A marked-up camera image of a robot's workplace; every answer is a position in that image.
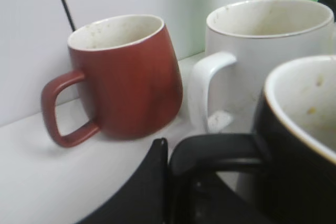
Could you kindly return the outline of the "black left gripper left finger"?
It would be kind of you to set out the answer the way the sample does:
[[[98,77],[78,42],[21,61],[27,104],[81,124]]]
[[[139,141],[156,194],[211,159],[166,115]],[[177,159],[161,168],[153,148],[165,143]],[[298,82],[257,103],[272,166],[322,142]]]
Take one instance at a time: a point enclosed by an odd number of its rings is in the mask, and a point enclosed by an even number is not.
[[[167,155],[167,140],[154,140],[127,182],[79,223],[166,223]]]

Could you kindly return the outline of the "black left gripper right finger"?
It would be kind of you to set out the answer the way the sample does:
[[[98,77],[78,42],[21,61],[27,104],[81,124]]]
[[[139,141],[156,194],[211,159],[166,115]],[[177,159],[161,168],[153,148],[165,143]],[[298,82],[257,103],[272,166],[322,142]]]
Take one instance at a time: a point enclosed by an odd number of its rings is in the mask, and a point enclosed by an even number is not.
[[[265,217],[210,173],[187,180],[181,223],[265,223]]]

